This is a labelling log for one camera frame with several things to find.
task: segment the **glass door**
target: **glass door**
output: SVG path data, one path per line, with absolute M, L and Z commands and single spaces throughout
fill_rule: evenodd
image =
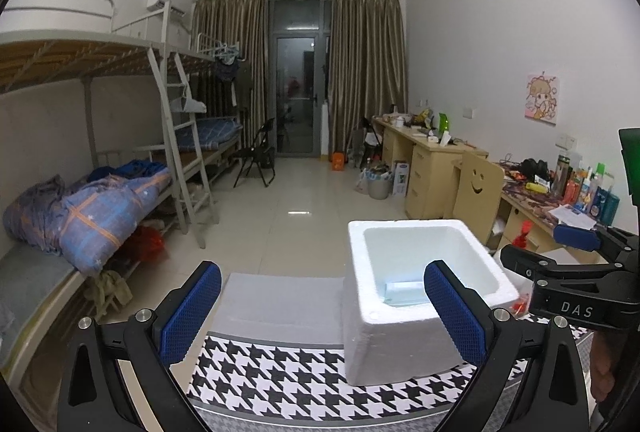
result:
M 270 116 L 280 155 L 320 155 L 326 3 L 330 8 L 330 0 L 271 0 Z

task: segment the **cardboard box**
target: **cardboard box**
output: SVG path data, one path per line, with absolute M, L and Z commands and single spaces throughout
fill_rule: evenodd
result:
M 394 168 L 394 190 L 393 197 L 405 197 L 406 186 L 409 182 L 409 164 L 404 161 L 396 162 Z

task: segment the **tile floor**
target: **tile floor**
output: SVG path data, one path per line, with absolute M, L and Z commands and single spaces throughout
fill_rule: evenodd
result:
M 357 193 L 353 187 L 358 171 L 353 168 L 332 172 L 328 163 L 317 159 L 281 158 L 276 161 L 276 179 L 269 188 L 264 188 L 255 173 L 233 189 L 237 172 L 227 173 L 214 185 L 220 224 L 204 226 L 206 249 L 201 250 L 191 234 L 169 232 L 166 253 L 159 262 L 142 264 L 134 272 L 129 280 L 134 299 L 113 321 L 124 320 L 145 307 L 155 308 L 203 260 L 217 263 L 225 278 L 232 272 L 343 276 L 350 257 L 350 221 L 406 218 L 404 199 L 376 201 Z M 185 360 L 171 367 L 183 389 L 191 380 L 214 312 L 215 308 Z M 122 362 L 122 370 L 146 429 L 161 430 L 130 364 Z

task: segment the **houndstooth mat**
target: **houndstooth mat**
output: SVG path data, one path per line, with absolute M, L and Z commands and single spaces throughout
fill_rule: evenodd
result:
M 573 332 L 578 341 L 589 333 L 581 328 Z M 526 365 L 526 360 L 516 362 L 507 386 L 517 383 Z M 341 348 L 256 343 L 209 333 L 187 395 L 196 407 L 247 418 L 355 425 L 443 410 L 460 396 L 474 370 L 463 364 L 408 382 L 356 387 L 344 377 Z

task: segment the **curtain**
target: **curtain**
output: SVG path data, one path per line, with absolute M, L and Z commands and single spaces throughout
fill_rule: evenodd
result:
M 405 112 L 406 88 L 400 0 L 333 0 L 330 153 L 346 152 L 363 116 Z
M 268 0 L 198 0 L 193 13 L 193 41 L 204 33 L 228 44 L 240 43 L 242 56 L 251 63 L 254 88 L 246 112 L 241 112 L 242 144 L 251 144 L 266 120 Z M 231 84 L 213 72 L 200 73 L 193 95 L 207 105 L 207 116 L 234 116 Z

